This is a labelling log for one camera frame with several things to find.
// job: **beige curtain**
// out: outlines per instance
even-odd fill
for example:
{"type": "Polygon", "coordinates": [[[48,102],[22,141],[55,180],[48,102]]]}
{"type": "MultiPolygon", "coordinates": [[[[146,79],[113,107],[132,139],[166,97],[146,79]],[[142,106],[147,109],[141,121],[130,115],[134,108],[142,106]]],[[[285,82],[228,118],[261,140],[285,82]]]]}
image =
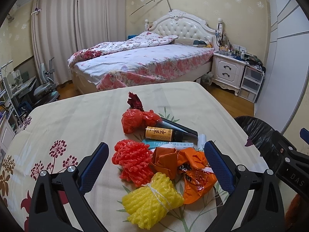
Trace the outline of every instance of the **beige curtain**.
{"type": "Polygon", "coordinates": [[[78,50],[108,41],[106,0],[77,0],[75,28],[78,50]]]}
{"type": "Polygon", "coordinates": [[[109,42],[126,40],[126,0],[107,0],[107,36],[109,42]]]}
{"type": "Polygon", "coordinates": [[[56,84],[71,80],[67,60],[77,51],[75,36],[75,0],[34,0],[35,8],[41,12],[32,15],[32,45],[35,62],[38,67],[53,60],[56,84]]]}

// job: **white headboard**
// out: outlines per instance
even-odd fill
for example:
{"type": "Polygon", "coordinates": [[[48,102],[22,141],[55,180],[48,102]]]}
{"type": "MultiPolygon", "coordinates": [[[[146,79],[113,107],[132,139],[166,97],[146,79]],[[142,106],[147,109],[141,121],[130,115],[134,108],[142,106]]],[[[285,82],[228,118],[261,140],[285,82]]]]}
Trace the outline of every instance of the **white headboard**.
{"type": "Polygon", "coordinates": [[[178,9],[173,9],[172,12],[154,21],[149,31],[161,36],[177,35],[179,38],[209,40],[216,50],[219,49],[215,29],[208,27],[205,20],[178,9]]]}

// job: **metal screw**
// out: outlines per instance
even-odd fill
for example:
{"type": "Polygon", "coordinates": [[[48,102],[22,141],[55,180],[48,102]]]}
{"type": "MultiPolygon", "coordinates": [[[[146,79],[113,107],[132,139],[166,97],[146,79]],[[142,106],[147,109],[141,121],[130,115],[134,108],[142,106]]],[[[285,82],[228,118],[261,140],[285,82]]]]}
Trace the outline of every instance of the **metal screw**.
{"type": "Polygon", "coordinates": [[[269,175],[273,175],[273,171],[271,169],[267,169],[266,171],[269,175]]]}
{"type": "Polygon", "coordinates": [[[47,172],[45,170],[40,172],[40,176],[45,176],[47,174],[47,172]]]}
{"type": "Polygon", "coordinates": [[[243,165],[239,165],[237,168],[238,168],[238,170],[241,171],[241,172],[243,172],[243,171],[246,170],[246,167],[243,166],[243,165]]]}
{"type": "Polygon", "coordinates": [[[75,169],[76,169],[75,166],[69,166],[69,167],[68,167],[68,171],[69,171],[70,173],[74,172],[75,169]]]}

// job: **office chair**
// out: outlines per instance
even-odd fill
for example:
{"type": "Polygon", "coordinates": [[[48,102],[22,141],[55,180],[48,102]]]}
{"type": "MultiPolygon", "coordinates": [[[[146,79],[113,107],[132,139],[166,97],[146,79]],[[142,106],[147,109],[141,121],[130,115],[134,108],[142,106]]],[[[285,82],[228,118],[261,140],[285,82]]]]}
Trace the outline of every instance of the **office chair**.
{"type": "Polygon", "coordinates": [[[49,70],[45,72],[44,63],[39,66],[39,76],[43,81],[43,84],[36,88],[33,92],[35,97],[40,97],[40,99],[34,104],[34,107],[38,107],[43,104],[48,104],[56,101],[60,94],[56,91],[56,84],[54,83],[53,73],[53,59],[49,61],[49,70]]]}

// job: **wallpaper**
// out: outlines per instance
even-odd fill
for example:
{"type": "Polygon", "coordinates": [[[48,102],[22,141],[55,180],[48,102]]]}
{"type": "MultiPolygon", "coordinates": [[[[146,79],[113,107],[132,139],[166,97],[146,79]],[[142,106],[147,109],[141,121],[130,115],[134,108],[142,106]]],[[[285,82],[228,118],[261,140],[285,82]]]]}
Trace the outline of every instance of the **wallpaper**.
{"type": "MultiPolygon", "coordinates": [[[[137,35],[144,31],[144,21],[153,22],[168,13],[166,0],[156,0],[133,11],[150,0],[126,0],[126,33],[137,35]]],[[[233,44],[247,48],[265,63],[267,45],[269,0],[169,0],[172,9],[196,15],[217,27],[218,18],[224,21],[224,31],[233,44]]]]}
{"type": "MultiPolygon", "coordinates": [[[[10,46],[10,31],[9,22],[7,19],[0,27],[0,66],[3,66],[7,62],[12,60],[11,46],[10,46]]],[[[13,71],[13,65],[9,64],[5,71],[7,73],[13,71]]]]}
{"type": "Polygon", "coordinates": [[[284,136],[299,152],[309,155],[309,145],[299,137],[299,132],[302,128],[309,130],[309,86],[307,86],[296,115],[284,133],[284,136]]]}
{"type": "Polygon", "coordinates": [[[14,13],[14,20],[9,24],[9,37],[13,67],[33,56],[31,40],[31,12],[33,0],[22,5],[14,13]]]}

